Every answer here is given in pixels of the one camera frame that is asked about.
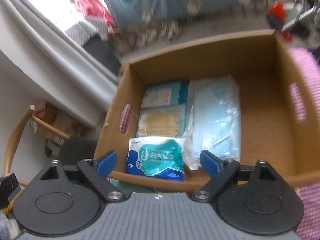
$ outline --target pink gingham fabric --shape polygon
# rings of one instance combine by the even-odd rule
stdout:
[[[289,55],[296,63],[305,84],[309,88],[320,119],[320,70],[313,55],[302,48],[291,48]],[[303,121],[305,109],[302,98],[297,97],[298,88],[292,84],[292,100],[297,112],[297,120]],[[297,234],[303,240],[320,239],[320,182],[305,185],[297,189],[297,193],[303,201],[305,212],[297,230]]]
[[[129,121],[132,116],[132,106],[126,104],[120,118],[120,133],[126,133],[129,126]]]

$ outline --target metal pivot bolt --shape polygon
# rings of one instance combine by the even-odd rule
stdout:
[[[119,200],[122,198],[122,196],[123,194],[119,191],[111,191],[107,194],[107,197],[112,200]]]
[[[210,197],[210,193],[204,190],[199,190],[195,192],[195,197],[198,199],[207,199]]]

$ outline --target teal label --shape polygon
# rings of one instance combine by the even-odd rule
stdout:
[[[136,167],[147,176],[154,176],[165,169],[183,171],[182,148],[175,140],[163,144],[145,144],[140,148]]]

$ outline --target triangular cutout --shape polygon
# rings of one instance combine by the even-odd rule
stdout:
[[[41,177],[40,180],[58,179],[58,178],[59,178],[59,174],[57,173],[57,167],[53,166],[46,171],[46,173]]]
[[[266,166],[261,167],[259,179],[276,180],[275,176],[272,175]]]

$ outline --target red garment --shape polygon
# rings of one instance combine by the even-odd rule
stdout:
[[[99,0],[75,0],[75,6],[76,10],[83,13],[84,16],[101,17],[111,24],[112,27],[115,27],[111,14]]]

